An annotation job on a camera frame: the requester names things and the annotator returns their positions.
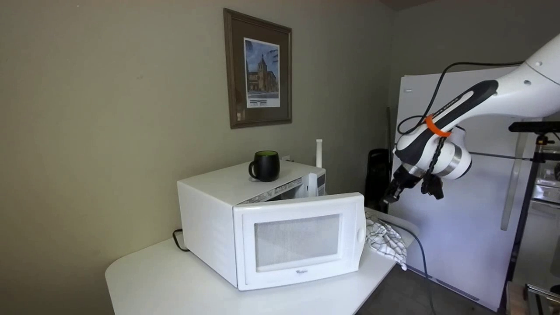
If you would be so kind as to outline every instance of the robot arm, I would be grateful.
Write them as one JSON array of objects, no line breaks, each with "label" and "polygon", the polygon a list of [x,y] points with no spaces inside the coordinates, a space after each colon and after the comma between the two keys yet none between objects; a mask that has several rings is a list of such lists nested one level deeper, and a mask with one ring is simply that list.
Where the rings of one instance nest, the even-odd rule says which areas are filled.
[{"label": "robot arm", "polygon": [[560,110],[560,35],[532,54],[514,71],[483,80],[463,91],[423,124],[399,138],[393,152],[400,166],[385,201],[397,201],[402,189],[420,180],[421,192],[442,197],[441,178],[458,178],[470,168],[470,154],[453,129],[476,115],[544,117]]}]

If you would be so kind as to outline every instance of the mug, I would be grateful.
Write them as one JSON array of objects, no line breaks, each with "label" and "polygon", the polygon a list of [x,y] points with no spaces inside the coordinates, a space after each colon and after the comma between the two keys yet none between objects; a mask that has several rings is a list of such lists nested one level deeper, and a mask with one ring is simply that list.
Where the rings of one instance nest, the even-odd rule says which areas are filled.
[{"label": "mug", "polygon": [[260,182],[278,178],[280,157],[276,150],[257,150],[255,157],[248,162],[248,175]]}]

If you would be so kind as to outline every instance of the microwave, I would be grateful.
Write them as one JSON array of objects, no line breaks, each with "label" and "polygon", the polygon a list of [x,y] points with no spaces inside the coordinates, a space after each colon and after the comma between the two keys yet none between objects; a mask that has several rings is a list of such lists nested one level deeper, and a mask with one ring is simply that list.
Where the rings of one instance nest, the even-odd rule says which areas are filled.
[{"label": "microwave", "polygon": [[248,162],[176,182],[183,245],[239,290],[358,269],[364,196],[325,194],[325,169],[281,161],[274,182]]}]

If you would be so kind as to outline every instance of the painting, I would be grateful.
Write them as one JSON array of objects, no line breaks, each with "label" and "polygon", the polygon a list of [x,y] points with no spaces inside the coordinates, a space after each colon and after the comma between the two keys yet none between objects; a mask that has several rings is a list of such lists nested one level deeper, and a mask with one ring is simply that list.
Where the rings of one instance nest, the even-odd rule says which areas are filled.
[{"label": "painting", "polygon": [[292,120],[292,31],[224,8],[229,126]]}]

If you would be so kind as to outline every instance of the white refrigerator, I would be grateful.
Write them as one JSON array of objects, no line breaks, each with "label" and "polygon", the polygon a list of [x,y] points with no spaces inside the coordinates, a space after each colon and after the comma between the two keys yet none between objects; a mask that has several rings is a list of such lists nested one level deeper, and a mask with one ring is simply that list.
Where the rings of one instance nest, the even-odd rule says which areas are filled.
[{"label": "white refrigerator", "polygon": [[[472,84],[507,71],[511,68],[448,73],[430,112]],[[400,78],[397,122],[425,110],[437,77]],[[491,115],[462,122],[465,147],[472,154],[469,173],[458,180],[442,180],[442,199],[421,194],[418,183],[388,204],[388,213],[418,225],[430,278],[493,311],[502,299],[535,138],[509,133],[514,120],[519,119]],[[423,271],[418,246],[409,248],[407,264]]]}]

